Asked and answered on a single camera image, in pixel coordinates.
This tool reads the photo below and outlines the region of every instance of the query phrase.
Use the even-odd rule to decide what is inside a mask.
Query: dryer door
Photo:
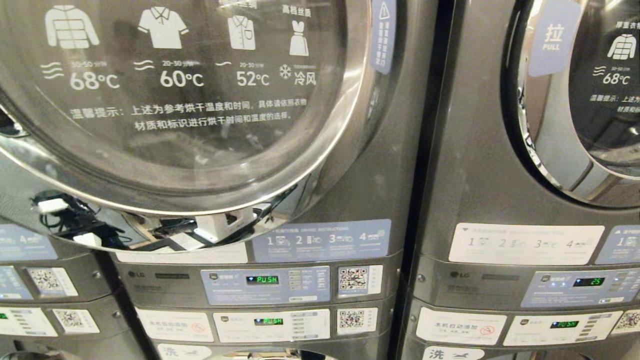
[[[0,0],[0,151],[100,206],[253,220],[335,182],[392,87],[370,2],[58,3]]]
[[[640,3],[535,0],[518,16],[505,89],[515,145],[574,199],[640,206]]]

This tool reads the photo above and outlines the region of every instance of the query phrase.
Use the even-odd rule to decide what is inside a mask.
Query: washing machine
[[[436,1],[0,4],[3,216],[163,359],[387,358]]]
[[[544,336],[558,334],[549,319],[576,311],[631,311],[636,322],[639,17],[631,1],[452,5],[401,345],[421,350],[403,359],[428,359],[429,343],[469,344],[457,315],[454,330],[429,325],[441,338],[419,338],[420,309],[429,321],[439,318],[429,309],[504,316],[502,334],[497,324],[475,329],[496,336],[490,346],[503,354],[637,339],[613,320],[602,338]],[[514,345],[526,316],[544,319],[524,326],[530,343]]]

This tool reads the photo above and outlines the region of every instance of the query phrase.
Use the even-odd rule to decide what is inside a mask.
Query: qr code sticker
[[[364,326],[364,311],[340,311],[338,323],[341,329],[356,329]]]
[[[612,333],[640,331],[640,310],[630,310],[622,315]]]
[[[366,289],[369,279],[368,268],[341,268],[340,289],[356,290]]]
[[[64,290],[52,269],[29,269],[29,275],[40,291]]]
[[[54,309],[53,313],[66,332],[100,332],[88,310]]]

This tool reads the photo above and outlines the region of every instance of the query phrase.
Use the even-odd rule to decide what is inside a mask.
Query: gray metal panel
[[[302,266],[330,266],[331,303],[359,302],[374,299],[384,299],[393,295],[398,286],[399,269],[402,262],[402,252],[393,256],[377,259],[359,259],[349,261],[318,261],[313,263],[286,264],[250,264],[250,265],[155,265],[121,263],[113,256],[120,278],[127,289],[132,302],[136,306],[174,307],[174,308],[209,308],[205,288],[200,277],[201,270],[212,269],[268,269],[268,268],[296,268]],[[357,265],[383,265],[382,291],[379,294],[357,297],[337,298],[338,267]],[[172,274],[176,276],[161,276],[156,274]]]
[[[435,142],[429,160],[429,188],[418,237],[421,251],[448,259],[457,223],[531,225],[636,224],[637,210],[603,210],[578,205],[551,192],[527,171],[513,150],[500,98],[502,49],[514,0],[465,1],[456,5],[449,62]],[[630,193],[629,196],[640,196]]]
[[[519,310],[536,272],[593,271],[629,266],[522,266],[450,263],[420,255],[412,279],[413,296],[434,306],[462,309]],[[640,299],[624,305],[638,304]],[[610,306],[588,306],[598,309]],[[584,309],[572,306],[570,309]],[[528,307],[526,310],[542,309]],[[557,306],[556,309],[567,309]]]
[[[81,254],[74,258],[28,261],[12,265],[33,296],[33,300],[9,300],[16,304],[84,302],[105,297],[112,292],[108,277],[113,277],[113,274],[103,274],[104,271],[96,258],[96,252]],[[78,296],[54,297],[43,295],[29,275],[28,268],[64,268],[76,288]]]

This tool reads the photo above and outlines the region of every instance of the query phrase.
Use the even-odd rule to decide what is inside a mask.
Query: washing instruction label
[[[269,343],[330,337],[329,309],[214,313],[221,343]]]
[[[201,270],[210,305],[264,305],[331,300],[329,266]]]
[[[480,360],[484,357],[484,350],[479,348],[438,347],[424,349],[422,360]]]
[[[383,274],[383,265],[338,268],[338,298],[381,293]]]
[[[0,307],[0,334],[58,336],[39,307]]]
[[[622,311],[579,315],[516,316],[504,345],[536,346],[604,340]]]
[[[179,252],[177,254],[118,251],[116,257],[123,263],[142,264],[246,264],[249,262],[246,243],[225,245],[214,249],[202,249],[193,252]]]
[[[630,332],[639,332],[640,331],[640,309],[636,310],[627,310],[618,323],[616,327],[613,328],[611,334],[627,334]]]
[[[13,266],[0,266],[0,300],[33,299]]]
[[[640,225],[620,225],[611,230],[596,264],[640,263]]]
[[[580,4],[574,1],[551,0],[545,3],[538,16],[533,37],[530,76],[553,74],[566,68],[573,49],[573,39],[578,31],[580,15]]]
[[[359,307],[338,309],[338,335],[360,334],[375,331],[378,327],[378,308]]]
[[[46,236],[14,224],[0,224],[0,261],[53,260],[58,255]]]
[[[426,341],[495,345],[506,320],[506,315],[450,313],[423,307],[415,334]]]
[[[206,360],[212,352],[208,347],[195,345],[158,344],[161,360]]]
[[[396,42],[396,0],[372,0],[372,35],[369,63],[377,71],[388,74]]]
[[[460,223],[449,261],[498,265],[585,265],[604,226]]]
[[[259,263],[379,258],[389,248],[391,220],[285,224],[255,237]]]
[[[89,310],[53,309],[52,311],[65,330],[65,334],[98,334],[100,332]]]
[[[78,292],[64,268],[27,268],[31,280],[45,297],[73,297]]]
[[[157,340],[212,343],[213,333],[205,313],[136,308],[147,336]]]
[[[520,306],[607,306],[630,302],[639,290],[640,268],[536,272]]]

